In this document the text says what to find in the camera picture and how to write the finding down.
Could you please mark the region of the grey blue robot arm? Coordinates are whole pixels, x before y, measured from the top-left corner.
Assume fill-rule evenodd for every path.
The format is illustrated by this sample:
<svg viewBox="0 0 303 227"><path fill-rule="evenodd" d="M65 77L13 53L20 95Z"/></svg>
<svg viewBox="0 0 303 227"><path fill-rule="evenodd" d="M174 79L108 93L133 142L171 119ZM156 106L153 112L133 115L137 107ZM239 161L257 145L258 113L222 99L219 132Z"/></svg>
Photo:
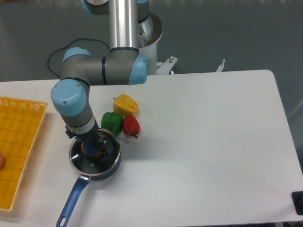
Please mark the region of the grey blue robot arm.
<svg viewBox="0 0 303 227"><path fill-rule="evenodd" d="M146 0L84 0L93 15L109 16L110 54L93 58L86 49L68 49L61 64L60 80L51 90L51 100L66 124L66 134L82 143L82 152L100 156L106 141L89 104L95 85L137 85L147 80L147 60L139 54L139 23L149 16Z"/></svg>

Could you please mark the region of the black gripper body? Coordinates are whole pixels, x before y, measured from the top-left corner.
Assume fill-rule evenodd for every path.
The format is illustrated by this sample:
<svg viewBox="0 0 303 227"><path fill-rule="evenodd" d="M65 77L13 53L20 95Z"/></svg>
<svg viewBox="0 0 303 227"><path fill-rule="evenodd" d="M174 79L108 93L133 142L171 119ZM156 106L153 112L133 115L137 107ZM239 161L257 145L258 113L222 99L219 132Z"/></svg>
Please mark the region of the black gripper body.
<svg viewBox="0 0 303 227"><path fill-rule="evenodd" d="M99 136L99 127L97 125L93 125L93 126L85 126L85 128L83 129L82 127L78 127L78 128L72 128L69 127L69 129L71 130L71 132L74 133L74 137L78 142L90 142L93 138L98 137Z"/></svg>

